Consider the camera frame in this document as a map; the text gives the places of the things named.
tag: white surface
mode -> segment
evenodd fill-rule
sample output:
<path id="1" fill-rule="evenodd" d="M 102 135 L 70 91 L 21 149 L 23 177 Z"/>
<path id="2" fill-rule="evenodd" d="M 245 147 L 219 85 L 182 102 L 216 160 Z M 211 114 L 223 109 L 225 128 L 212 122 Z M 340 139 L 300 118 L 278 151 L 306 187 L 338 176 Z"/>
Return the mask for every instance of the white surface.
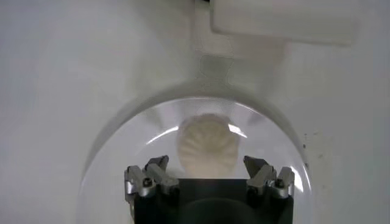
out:
<path id="1" fill-rule="evenodd" d="M 243 163 L 245 155 L 266 159 L 278 172 L 283 166 L 291 167 L 296 186 L 294 223 L 313 223 L 311 183 L 305 161 L 294 143 L 268 117 L 234 101 L 209 97 L 161 103 L 123 124 L 100 149 L 85 175 L 78 198 L 77 223 L 131 223 L 123 189 L 123 171 L 129 165 L 143 167 L 150 158 L 168 155 L 167 173 L 178 178 L 191 178 L 178 153 L 178 127 L 181 128 L 187 119 L 210 113 L 229 118 L 242 133 L 234 169 L 228 176 L 220 178 L 249 179 Z M 198 175 L 205 175 L 200 172 L 202 168 L 196 169 Z"/>
<path id="2" fill-rule="evenodd" d="M 227 33 L 350 44 L 359 0 L 213 0 L 212 24 Z"/>
<path id="3" fill-rule="evenodd" d="M 208 81 L 199 90 L 229 83 L 264 97 L 288 118 L 306 145 L 318 223 L 389 223 L 389 1 L 363 2 L 351 48 L 279 44 L 254 65 L 193 57 L 189 9 L 0 2 L 0 223 L 75 223 L 98 133 L 126 105 L 195 78 Z"/>

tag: screw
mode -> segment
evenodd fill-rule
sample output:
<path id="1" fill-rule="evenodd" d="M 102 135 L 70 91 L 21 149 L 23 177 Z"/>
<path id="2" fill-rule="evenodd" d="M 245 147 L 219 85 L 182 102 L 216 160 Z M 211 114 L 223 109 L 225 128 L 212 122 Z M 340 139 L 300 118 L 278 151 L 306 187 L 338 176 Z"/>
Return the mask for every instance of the screw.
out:
<path id="1" fill-rule="evenodd" d="M 142 181 L 142 185 L 144 187 L 150 187 L 153 185 L 153 180 L 150 179 L 149 177 L 145 178 L 143 181 Z"/>
<path id="2" fill-rule="evenodd" d="M 276 179 L 275 185 L 276 187 L 280 187 L 280 188 L 285 187 L 285 184 L 282 179 Z"/>

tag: dark spot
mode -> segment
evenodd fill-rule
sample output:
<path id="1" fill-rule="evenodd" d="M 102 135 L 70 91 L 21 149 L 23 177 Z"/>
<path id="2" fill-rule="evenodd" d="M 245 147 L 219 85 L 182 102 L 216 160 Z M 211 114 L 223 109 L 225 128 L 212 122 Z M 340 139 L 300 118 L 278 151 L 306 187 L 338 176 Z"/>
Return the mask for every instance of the dark spot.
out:
<path id="1" fill-rule="evenodd" d="M 153 180 L 150 179 L 149 177 L 145 178 L 143 181 L 142 181 L 142 185 L 144 187 L 150 187 L 153 185 Z"/>

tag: textured white object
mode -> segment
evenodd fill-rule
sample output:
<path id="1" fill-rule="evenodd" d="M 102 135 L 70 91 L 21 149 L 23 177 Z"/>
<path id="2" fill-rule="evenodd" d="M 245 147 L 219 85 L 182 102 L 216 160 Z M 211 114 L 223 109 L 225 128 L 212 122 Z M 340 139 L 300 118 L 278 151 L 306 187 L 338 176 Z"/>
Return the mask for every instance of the textured white object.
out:
<path id="1" fill-rule="evenodd" d="M 211 23 L 221 33 L 350 44 L 357 0 L 214 0 Z"/>
<path id="2" fill-rule="evenodd" d="M 229 127 L 235 126 L 215 114 L 191 117 L 181 125 L 177 153 L 191 177 L 224 177 L 234 169 L 238 135 Z"/>

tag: white object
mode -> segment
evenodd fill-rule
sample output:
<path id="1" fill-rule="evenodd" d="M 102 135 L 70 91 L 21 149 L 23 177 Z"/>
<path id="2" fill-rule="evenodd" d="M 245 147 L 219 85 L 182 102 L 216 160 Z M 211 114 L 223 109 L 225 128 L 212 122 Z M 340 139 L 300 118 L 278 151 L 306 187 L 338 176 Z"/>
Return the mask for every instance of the white object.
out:
<path id="1" fill-rule="evenodd" d="M 357 0 L 214 0 L 212 28 L 220 33 L 350 44 Z"/>

